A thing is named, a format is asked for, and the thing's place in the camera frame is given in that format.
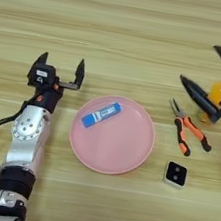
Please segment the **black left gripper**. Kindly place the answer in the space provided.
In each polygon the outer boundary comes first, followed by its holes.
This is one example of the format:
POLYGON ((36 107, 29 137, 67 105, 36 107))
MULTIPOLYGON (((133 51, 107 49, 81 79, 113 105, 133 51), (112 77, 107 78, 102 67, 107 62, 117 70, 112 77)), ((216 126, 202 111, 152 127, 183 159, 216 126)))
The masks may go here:
MULTIPOLYGON (((44 52, 34 62, 34 66, 46 65, 49 53, 44 52)), ((81 59, 75 71, 75 80, 73 82, 59 82, 55 79, 53 84, 49 82, 37 82, 35 78, 28 79, 28 85, 36 88, 34 95, 29 99, 28 104, 46 109, 49 113, 53 113, 58 101, 62 98, 63 88, 68 90, 79 90, 85 77, 85 61, 81 59)))

